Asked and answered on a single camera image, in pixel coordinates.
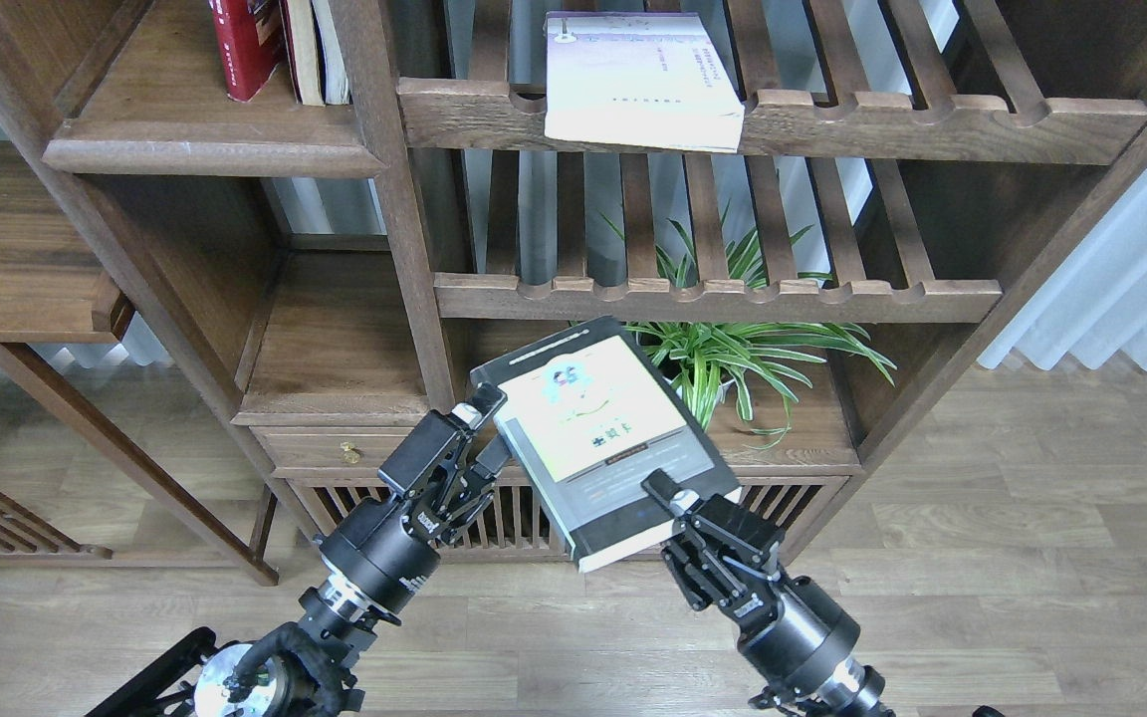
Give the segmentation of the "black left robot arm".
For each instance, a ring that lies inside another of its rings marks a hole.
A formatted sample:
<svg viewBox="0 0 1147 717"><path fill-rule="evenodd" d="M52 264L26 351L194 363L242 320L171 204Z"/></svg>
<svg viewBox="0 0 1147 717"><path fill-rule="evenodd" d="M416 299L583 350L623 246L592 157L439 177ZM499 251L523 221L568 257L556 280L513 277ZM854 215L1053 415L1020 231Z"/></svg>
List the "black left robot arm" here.
<svg viewBox="0 0 1147 717"><path fill-rule="evenodd" d="M317 544L327 580L301 595L299 619L256 641L217 645L195 629L93 709L96 716L337 716L362 707L353 667L380 621L399 622L451 545L491 502L509 459L504 441L470 446L505 403L478 385L448 413L429 412L379 467L390 494L362 499Z"/></svg>

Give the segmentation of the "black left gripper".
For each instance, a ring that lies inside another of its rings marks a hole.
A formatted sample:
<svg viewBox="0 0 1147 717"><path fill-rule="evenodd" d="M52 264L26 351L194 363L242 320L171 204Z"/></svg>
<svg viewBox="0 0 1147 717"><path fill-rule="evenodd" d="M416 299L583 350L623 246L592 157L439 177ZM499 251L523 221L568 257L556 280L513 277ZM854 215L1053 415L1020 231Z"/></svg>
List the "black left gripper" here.
<svg viewBox="0 0 1147 717"><path fill-rule="evenodd" d="M466 463L484 422L507 400L482 384L447 414L431 411L379 467L392 496L365 499L322 544L325 563L368 603L393 618L440 566L434 545L452 545L496 494L496 480L512 453L496 435Z"/></svg>

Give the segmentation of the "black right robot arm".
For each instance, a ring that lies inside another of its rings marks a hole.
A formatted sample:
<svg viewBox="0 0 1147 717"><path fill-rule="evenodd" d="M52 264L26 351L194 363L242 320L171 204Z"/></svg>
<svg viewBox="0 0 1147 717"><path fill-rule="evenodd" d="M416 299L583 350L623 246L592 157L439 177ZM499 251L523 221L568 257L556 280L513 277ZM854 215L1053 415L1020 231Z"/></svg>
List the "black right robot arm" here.
<svg viewBox="0 0 1147 717"><path fill-rule="evenodd" d="M794 716L892 716L883 677L852 657L860 636L845 609L779 559L785 532L723 494L701 498L655 469L647 494L673 514L678 533L661 554L693 609L717 607L738 623L738 650L768 685L755 709Z"/></svg>

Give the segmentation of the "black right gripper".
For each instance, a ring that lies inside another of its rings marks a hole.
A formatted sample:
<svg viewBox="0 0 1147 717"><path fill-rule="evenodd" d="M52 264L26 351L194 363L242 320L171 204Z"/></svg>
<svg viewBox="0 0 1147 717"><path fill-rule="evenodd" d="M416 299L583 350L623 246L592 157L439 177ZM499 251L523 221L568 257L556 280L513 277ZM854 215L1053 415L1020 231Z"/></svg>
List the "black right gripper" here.
<svg viewBox="0 0 1147 717"><path fill-rule="evenodd" d="M661 558L684 600L735 622L738 652L765 677L752 703L880 702L883 677L855 658L855 618L810 577L782 571L783 528L723 494L700 498L661 469L641 488L677 522Z"/></svg>

